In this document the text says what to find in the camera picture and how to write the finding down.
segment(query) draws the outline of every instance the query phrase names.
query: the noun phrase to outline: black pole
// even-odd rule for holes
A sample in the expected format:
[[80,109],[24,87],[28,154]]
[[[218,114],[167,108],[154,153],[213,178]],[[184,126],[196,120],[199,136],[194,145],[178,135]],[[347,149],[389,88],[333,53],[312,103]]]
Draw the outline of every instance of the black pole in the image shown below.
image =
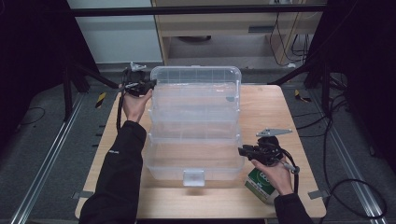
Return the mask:
[[62,71],[62,80],[64,83],[64,121],[67,121],[73,111],[71,80],[69,68],[66,66]]
[[93,72],[91,69],[82,66],[79,63],[74,63],[74,66],[76,67],[77,70],[85,73],[86,75],[95,78],[96,80],[102,82],[103,84],[107,85],[108,87],[112,88],[112,89],[117,89],[119,87],[119,85],[113,81],[108,80],[105,77],[100,76],[99,74],[96,74],[95,72]]
[[330,102],[330,66],[326,59],[323,59],[322,62],[323,70],[322,70],[322,108],[327,116],[331,116],[332,111],[329,108]]
[[241,6],[193,6],[193,7],[117,7],[78,8],[71,10],[45,11],[46,14],[72,15],[74,17],[143,16],[177,14],[220,13],[268,13],[268,12],[317,12],[333,10],[326,4],[309,5],[241,5]]

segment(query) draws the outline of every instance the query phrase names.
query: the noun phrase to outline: black cable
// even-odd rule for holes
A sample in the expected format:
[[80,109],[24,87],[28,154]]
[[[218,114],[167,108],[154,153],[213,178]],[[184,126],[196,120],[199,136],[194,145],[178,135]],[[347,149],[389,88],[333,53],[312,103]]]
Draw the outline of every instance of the black cable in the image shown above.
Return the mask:
[[[337,31],[338,31],[338,30],[340,29],[340,27],[344,24],[344,22],[349,18],[350,14],[351,14],[352,11],[355,9],[355,7],[356,7],[356,5],[358,4],[358,2],[359,2],[359,0],[356,0],[356,1],[355,1],[355,3],[354,3],[354,5],[352,6],[352,8],[348,11],[348,13],[345,15],[345,17],[338,23],[338,25],[334,28],[334,30],[333,30],[329,35],[327,35],[327,38],[317,47],[317,49],[316,49],[314,52],[312,52],[312,54],[306,56],[305,60],[308,60],[308,59],[311,59],[311,58],[313,58],[313,57],[316,57],[316,54],[317,54],[318,52],[320,52],[320,50],[327,44],[327,42],[329,42],[329,41],[332,39],[332,37],[337,33]],[[274,30],[275,30],[275,27],[278,26],[278,16],[279,16],[279,12],[276,13],[276,23],[275,23],[275,26],[274,26]],[[274,52],[274,50],[273,50],[273,48],[272,48],[272,44],[271,44],[271,39],[272,39],[272,35],[273,35],[274,30],[272,31],[272,33],[271,33],[271,35],[270,35],[270,45],[271,45],[271,50],[272,50],[272,52],[275,54],[275,52]],[[279,63],[277,60],[276,60],[276,63],[277,63],[278,65],[280,65],[280,66],[286,65],[286,64],[281,64],[281,63]]]
[[[278,23],[278,20],[279,20],[279,12],[276,13],[276,20],[275,20],[275,24],[274,24],[274,29],[272,30],[271,35],[270,35],[270,47],[271,47],[271,51],[273,52],[274,57],[275,57],[275,52],[274,52],[273,45],[272,45],[272,37],[273,37],[273,34],[274,34],[275,29],[277,29],[277,32],[278,32],[278,34],[279,34],[280,43],[282,44],[283,53],[285,54],[286,58],[289,59],[292,63],[299,62],[300,60],[293,60],[293,59],[290,59],[289,56],[288,56],[288,54],[286,53],[285,44],[283,43],[283,40],[282,40],[282,37],[281,37],[281,34],[280,34],[280,30],[279,30],[279,23]],[[286,65],[286,64],[281,64],[280,62],[278,62],[276,57],[275,57],[275,61],[276,61],[277,65],[279,65],[279,66],[285,66],[285,65]]]
[[321,137],[324,136],[324,134],[326,133],[321,133],[321,134],[317,134],[317,135],[298,135],[301,138],[310,138],[310,137]]
[[309,124],[306,124],[305,126],[296,128],[296,130],[301,130],[301,129],[304,129],[304,128],[311,127],[311,126],[313,126],[313,125],[319,123],[321,120],[326,119],[326,118],[327,118],[327,116],[323,116],[323,117],[321,117],[320,119],[317,119],[317,120],[315,120],[315,121],[312,122],[312,123],[309,123]]
[[298,194],[300,168],[298,166],[296,166],[296,163],[294,162],[293,157],[290,155],[290,153],[287,150],[285,150],[283,148],[281,148],[281,150],[282,150],[282,153],[287,158],[289,158],[291,165],[296,169],[296,171],[291,171],[291,173],[294,174],[294,188],[293,188],[293,190],[294,190],[294,193]]
[[294,46],[295,46],[295,44],[297,42],[297,38],[299,39],[299,42],[300,42],[300,35],[296,35],[294,37],[293,43],[291,44],[291,48],[290,48],[291,49],[291,53],[294,56],[301,57],[302,58],[301,61],[304,64],[305,61],[306,61],[306,56],[308,55],[308,51],[309,51],[309,42],[310,42],[309,35],[305,35],[304,36],[303,49],[294,49]]
[[122,73],[123,73],[123,76],[122,76],[122,79],[121,79],[121,86],[122,87],[120,88],[120,99],[119,99],[119,106],[118,106],[118,109],[117,109],[117,120],[116,120],[117,132],[121,129],[122,104],[123,104],[124,96],[126,94],[126,91],[125,91],[124,87],[125,87],[126,80],[128,79],[127,78],[127,76],[128,76],[128,68],[125,68],[125,70]]
[[[323,139],[323,173],[324,173],[324,177],[325,177],[326,184],[327,184],[327,186],[328,186],[328,188],[329,188],[329,191],[330,191],[330,194],[331,194],[330,198],[331,198],[331,197],[334,197],[334,198],[335,198],[341,205],[343,205],[348,211],[352,212],[353,214],[355,214],[355,215],[357,215],[357,216],[359,216],[359,217],[368,218],[368,219],[382,218],[382,217],[384,217],[385,214],[388,212],[387,203],[386,203],[386,201],[384,200],[384,198],[381,196],[381,194],[379,193],[379,191],[378,191],[377,189],[375,189],[374,187],[372,187],[371,185],[369,185],[367,182],[362,181],[362,180],[359,180],[359,179],[344,179],[344,180],[341,180],[341,181],[337,182],[337,183],[332,187],[332,185],[330,184],[330,181],[329,181],[329,177],[328,177],[328,173],[327,173],[327,165],[326,165],[327,136],[328,136],[328,132],[330,131],[330,129],[331,129],[331,127],[332,127],[332,113],[334,112],[335,109],[337,109],[337,108],[340,107],[341,105],[344,105],[345,102],[346,102],[346,100],[341,101],[341,102],[338,103],[337,105],[333,105],[333,104],[334,104],[335,100],[336,100],[338,97],[341,97],[341,96],[343,96],[343,95],[344,95],[344,94],[342,93],[342,94],[336,96],[336,97],[334,98],[334,100],[332,101],[332,103],[331,103],[331,107],[330,107],[331,113],[329,114],[329,117],[328,117],[329,121],[328,121],[328,124],[327,124],[327,126],[326,126],[326,131],[325,131],[324,139]],[[382,214],[379,215],[379,216],[375,216],[375,217],[369,217],[369,216],[367,216],[366,214],[359,213],[359,212],[357,212],[356,210],[352,209],[351,207],[347,206],[347,205],[346,205],[346,204],[334,193],[335,190],[336,190],[341,184],[344,184],[344,183],[346,183],[346,182],[359,182],[359,183],[362,183],[362,184],[364,184],[364,185],[367,185],[369,188],[373,189],[374,192],[375,192],[375,193],[378,195],[378,197],[381,199],[382,203],[384,204],[384,208],[383,208]],[[326,209],[327,209],[327,207],[328,207],[328,205],[329,205],[330,198],[328,198],[327,201],[326,201],[326,203],[325,203]],[[325,218],[325,217],[323,217],[323,218],[320,219],[320,222],[319,222],[320,224],[323,222],[324,218]]]
[[[348,13],[345,15],[345,17],[336,25],[336,27],[332,30],[332,32],[329,35],[326,35],[326,38],[321,41],[320,45],[318,45],[318,47],[312,51],[312,53],[308,54],[305,58],[306,61],[312,59],[312,62],[308,65],[308,68],[312,66],[313,63],[317,63],[318,59],[321,58],[320,56],[318,56],[317,54],[321,53],[322,49],[326,47],[326,45],[328,44],[329,41],[332,40],[332,37],[340,30],[341,26],[346,22],[346,20],[349,18],[349,16],[352,14],[353,10],[356,8],[357,4],[358,4],[359,0],[355,0],[354,5],[350,8],[350,10],[348,11]],[[285,81],[287,81],[290,78],[293,78],[299,74],[301,74],[303,71],[305,70],[305,68],[298,68],[295,72],[292,72],[276,81],[273,81],[269,84],[276,84],[276,85],[280,85],[282,83],[284,83]]]
[[298,117],[303,117],[303,116],[308,116],[308,115],[315,115],[315,114],[321,114],[320,112],[316,112],[316,113],[306,113],[306,114],[302,114],[302,115],[294,115],[291,116],[292,118],[298,118]]
[[41,119],[44,117],[44,115],[46,115],[46,110],[45,110],[44,108],[42,108],[42,107],[39,107],[39,106],[31,107],[31,108],[29,108],[28,110],[32,110],[32,109],[41,109],[41,110],[43,111],[43,114],[40,116],[40,118],[35,119],[35,120],[33,120],[33,121],[21,123],[21,125],[28,125],[28,124],[36,123],[36,122],[38,122],[39,120],[41,120]]

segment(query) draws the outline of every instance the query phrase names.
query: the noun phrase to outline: black jacket sleeve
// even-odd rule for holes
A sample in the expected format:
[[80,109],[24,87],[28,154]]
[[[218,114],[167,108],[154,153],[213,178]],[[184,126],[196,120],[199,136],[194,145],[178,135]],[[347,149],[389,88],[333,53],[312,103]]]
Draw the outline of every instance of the black jacket sleeve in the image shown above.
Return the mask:
[[300,197],[296,193],[277,196],[274,200],[276,216],[279,224],[313,224],[306,213]]
[[95,193],[81,209],[79,223],[134,223],[146,135],[138,123],[125,121],[105,156]]

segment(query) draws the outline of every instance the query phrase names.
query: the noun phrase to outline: tabletop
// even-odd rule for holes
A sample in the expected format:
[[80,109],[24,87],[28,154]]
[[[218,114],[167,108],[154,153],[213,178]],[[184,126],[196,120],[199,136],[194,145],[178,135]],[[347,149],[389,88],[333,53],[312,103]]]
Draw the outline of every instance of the tabletop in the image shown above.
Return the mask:
[[[146,111],[149,107],[150,101],[146,105]],[[84,191],[95,190],[105,155],[116,138],[117,108],[118,102],[115,102],[87,177]],[[148,112],[143,115],[140,124],[149,132],[151,121]],[[265,128],[292,130],[292,133],[277,136],[279,144],[291,154],[296,165],[301,169],[299,196],[308,215],[312,218],[324,217],[326,209],[322,199],[311,200],[307,194],[318,190],[318,186],[280,87],[241,85],[239,125],[244,145],[257,145],[256,133]],[[235,180],[208,180],[205,182],[205,186],[200,188],[184,187],[181,180],[156,180],[144,165],[137,218],[276,217],[273,205],[263,203],[245,187],[248,173],[254,168],[247,158],[245,160],[245,165]],[[76,217],[79,217],[81,207],[86,200],[85,198],[79,199]]]

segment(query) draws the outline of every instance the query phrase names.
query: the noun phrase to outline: fingers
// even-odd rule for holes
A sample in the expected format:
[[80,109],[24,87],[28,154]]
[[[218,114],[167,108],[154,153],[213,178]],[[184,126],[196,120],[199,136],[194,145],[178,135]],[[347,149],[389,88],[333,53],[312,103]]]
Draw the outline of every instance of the fingers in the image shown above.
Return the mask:
[[144,95],[143,97],[147,101],[149,98],[151,98],[151,96],[152,96],[152,89],[149,89],[148,93],[146,93],[146,95]]
[[285,156],[285,154],[283,154],[283,157],[282,157],[282,159],[280,159],[281,161],[286,161],[286,156]]
[[267,169],[267,167],[264,166],[264,165],[263,165],[261,162],[259,162],[259,161],[251,160],[251,163],[253,163],[253,165],[254,165],[257,169],[259,169],[259,170],[261,170],[261,171],[266,171],[266,169]]

